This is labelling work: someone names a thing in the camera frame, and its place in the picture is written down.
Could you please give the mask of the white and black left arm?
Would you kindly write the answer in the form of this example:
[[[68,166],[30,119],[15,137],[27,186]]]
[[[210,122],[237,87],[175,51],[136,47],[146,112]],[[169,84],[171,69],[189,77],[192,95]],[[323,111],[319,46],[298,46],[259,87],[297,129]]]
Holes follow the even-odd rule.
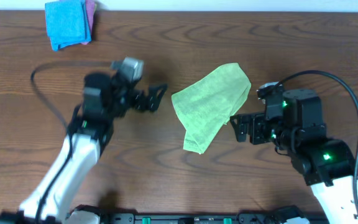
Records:
[[[129,109],[154,112],[167,85],[137,90],[138,77],[117,72],[84,78],[83,102],[74,109],[62,149],[51,168],[18,211],[1,212],[0,223],[66,223],[70,204],[114,132],[113,121]]]

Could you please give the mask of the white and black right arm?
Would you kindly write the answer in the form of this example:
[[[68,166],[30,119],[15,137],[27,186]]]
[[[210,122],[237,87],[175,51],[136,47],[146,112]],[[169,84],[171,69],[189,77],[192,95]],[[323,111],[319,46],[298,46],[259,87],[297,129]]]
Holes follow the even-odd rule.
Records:
[[[358,223],[358,196],[352,189],[356,160],[344,141],[327,137],[318,95],[279,88],[269,94],[259,90],[259,97],[265,111],[231,116],[237,141],[271,142],[286,151],[329,223]]]

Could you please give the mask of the green microfiber cloth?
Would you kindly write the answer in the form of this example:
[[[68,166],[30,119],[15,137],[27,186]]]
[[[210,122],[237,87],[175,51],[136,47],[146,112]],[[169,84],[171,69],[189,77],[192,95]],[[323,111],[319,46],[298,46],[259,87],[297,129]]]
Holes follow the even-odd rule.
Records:
[[[186,130],[183,149],[203,154],[221,129],[246,102],[251,82],[238,63],[219,66],[172,95],[172,105]]]

